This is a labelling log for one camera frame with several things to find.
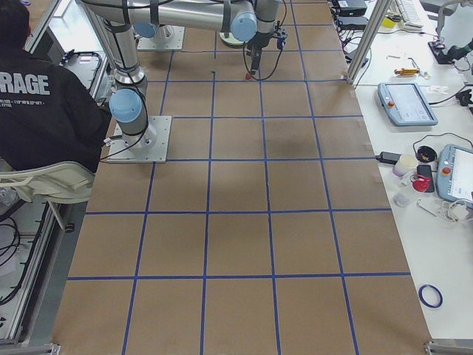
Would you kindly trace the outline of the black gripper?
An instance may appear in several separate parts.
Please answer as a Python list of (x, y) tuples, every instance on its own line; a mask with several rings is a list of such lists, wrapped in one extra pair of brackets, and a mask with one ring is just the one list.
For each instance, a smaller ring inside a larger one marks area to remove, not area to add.
[(268, 46), (269, 41), (270, 33), (257, 32), (251, 39), (251, 75), (259, 70), (262, 49)]

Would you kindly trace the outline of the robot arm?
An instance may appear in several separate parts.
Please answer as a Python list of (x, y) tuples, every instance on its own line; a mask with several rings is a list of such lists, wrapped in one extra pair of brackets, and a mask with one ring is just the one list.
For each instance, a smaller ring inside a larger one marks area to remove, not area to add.
[(155, 143), (156, 132), (149, 123), (146, 107), (148, 82), (137, 57), (132, 26), (110, 20), (104, 20), (103, 25), (112, 51), (117, 85), (109, 100), (109, 109), (128, 149), (149, 148)]
[(277, 40), (278, 49), (287, 38), (282, 23), (276, 20), (280, 1), (84, 1), (101, 17), (115, 62), (115, 77), (122, 84), (132, 78), (144, 79), (137, 58), (132, 26), (153, 24), (190, 27), (231, 33), (247, 44), (251, 57), (249, 73), (259, 69), (262, 49)]

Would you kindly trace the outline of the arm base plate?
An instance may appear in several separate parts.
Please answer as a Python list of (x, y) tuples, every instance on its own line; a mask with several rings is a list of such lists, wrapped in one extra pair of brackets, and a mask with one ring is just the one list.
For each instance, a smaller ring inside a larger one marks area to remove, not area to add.
[(107, 163), (165, 163), (169, 135), (171, 131), (170, 115), (150, 115), (149, 125), (143, 136), (123, 135), (118, 124), (115, 135), (119, 138), (111, 140), (109, 152), (103, 161)]
[(183, 47), (184, 27), (146, 24), (140, 29), (136, 27), (135, 32), (139, 37), (137, 50), (141, 52), (181, 50)]

